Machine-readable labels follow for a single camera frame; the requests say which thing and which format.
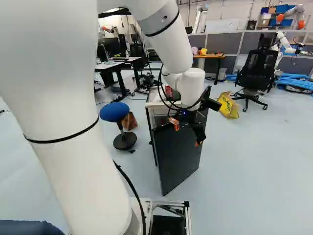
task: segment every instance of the blue stool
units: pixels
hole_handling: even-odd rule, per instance
[[[116,122],[121,134],[115,137],[113,141],[113,146],[116,149],[126,150],[136,143],[137,136],[135,133],[123,131],[122,120],[129,112],[129,107],[127,104],[122,102],[114,102],[105,105],[100,110],[100,118],[104,121]]]

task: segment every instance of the yellow bag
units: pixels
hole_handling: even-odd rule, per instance
[[[223,114],[227,119],[237,119],[239,118],[238,109],[239,106],[230,97],[230,92],[222,92],[218,101],[222,104],[220,108],[221,114]]]

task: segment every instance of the blue cushion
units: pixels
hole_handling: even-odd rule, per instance
[[[127,104],[122,102],[114,102],[105,105],[100,110],[100,118],[104,121],[117,122],[121,121],[129,112]]]

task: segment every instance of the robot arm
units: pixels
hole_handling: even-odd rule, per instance
[[[299,4],[292,9],[289,9],[284,14],[280,14],[277,16],[276,20],[281,22],[285,17],[296,16],[296,21],[298,22],[298,29],[303,29],[305,27],[304,21],[304,6],[303,4]]]
[[[276,50],[279,51],[278,56],[277,56],[277,60],[276,60],[276,64],[275,64],[275,69],[277,69],[280,61],[282,60],[283,56],[285,53],[289,53],[289,54],[305,54],[305,55],[313,55],[312,52],[309,51],[302,51],[302,48],[304,47],[304,45],[302,43],[298,44],[297,48],[292,48],[290,43],[288,42],[285,34],[281,31],[277,32],[277,40],[279,40],[278,43],[276,43],[275,45],[272,46],[272,50]]]
[[[190,84],[192,52],[174,0],[5,0],[0,11],[0,94],[75,235],[142,234],[103,144],[92,89],[97,12],[116,7],[129,8],[166,70]],[[181,89],[184,81],[182,97],[202,92]]]

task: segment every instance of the pink object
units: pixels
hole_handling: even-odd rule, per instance
[[[192,51],[193,55],[197,55],[198,54],[198,48],[197,47],[192,47],[191,51]]]

